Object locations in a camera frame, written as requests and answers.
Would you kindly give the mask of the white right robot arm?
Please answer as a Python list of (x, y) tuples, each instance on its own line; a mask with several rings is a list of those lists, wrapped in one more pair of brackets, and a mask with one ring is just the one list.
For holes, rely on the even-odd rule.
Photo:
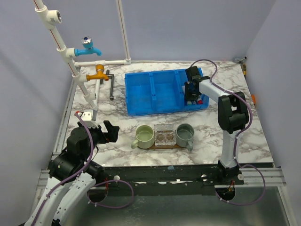
[(234, 93), (218, 86), (208, 76), (202, 77), (196, 66), (189, 67), (185, 72), (188, 80), (184, 83), (186, 101), (196, 100), (203, 94), (218, 104), (217, 119), (223, 131), (223, 143), (216, 178), (219, 183), (228, 184), (239, 174), (239, 135), (249, 122), (245, 95), (242, 92)]

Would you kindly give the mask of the light green ceramic mug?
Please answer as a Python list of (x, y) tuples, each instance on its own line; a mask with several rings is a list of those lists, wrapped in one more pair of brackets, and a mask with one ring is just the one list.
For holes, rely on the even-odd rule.
[(136, 128), (135, 140), (131, 144), (131, 148), (137, 147), (141, 149), (148, 149), (155, 143), (155, 132), (152, 127), (148, 125), (141, 125)]

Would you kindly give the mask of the clear plastic square holder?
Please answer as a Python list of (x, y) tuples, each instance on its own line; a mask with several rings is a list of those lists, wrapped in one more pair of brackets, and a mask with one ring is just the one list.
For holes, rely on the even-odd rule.
[(172, 146), (176, 144), (174, 124), (154, 125), (155, 146)]

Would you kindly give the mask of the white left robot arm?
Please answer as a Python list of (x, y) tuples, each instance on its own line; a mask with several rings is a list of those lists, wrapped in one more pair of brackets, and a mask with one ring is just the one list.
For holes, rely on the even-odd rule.
[(106, 132), (100, 125), (89, 128), (80, 120), (71, 131), (66, 147), (49, 162), (44, 193), (26, 226), (61, 226), (90, 188), (108, 181), (104, 167), (92, 161), (92, 155), (98, 144), (117, 142), (119, 127), (109, 121), (104, 121), (104, 125)]

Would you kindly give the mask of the grey ceramic mug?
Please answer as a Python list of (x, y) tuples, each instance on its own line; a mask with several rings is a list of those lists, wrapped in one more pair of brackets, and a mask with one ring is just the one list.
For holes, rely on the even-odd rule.
[(193, 149), (194, 129), (190, 124), (181, 124), (176, 131), (176, 144), (180, 147), (186, 148), (188, 151)]

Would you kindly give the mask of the blue plastic divided bin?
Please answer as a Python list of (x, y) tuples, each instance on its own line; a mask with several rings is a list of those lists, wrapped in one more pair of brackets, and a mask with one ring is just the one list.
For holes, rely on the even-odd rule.
[(201, 105), (186, 105), (185, 69), (126, 73), (126, 104), (129, 116), (204, 110), (209, 97), (201, 95)]

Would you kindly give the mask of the oval wooden tray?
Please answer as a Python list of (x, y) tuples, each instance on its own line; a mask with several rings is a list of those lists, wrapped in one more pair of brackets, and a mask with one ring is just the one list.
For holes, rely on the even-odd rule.
[(177, 144), (175, 145), (161, 145), (161, 146), (155, 146), (155, 143), (149, 147), (149, 148), (142, 148), (140, 146), (138, 146), (137, 148), (140, 148), (140, 149), (144, 149), (144, 150), (156, 150), (156, 149), (181, 149), (181, 148), (185, 148), (185, 147), (181, 147), (181, 146), (178, 146)]

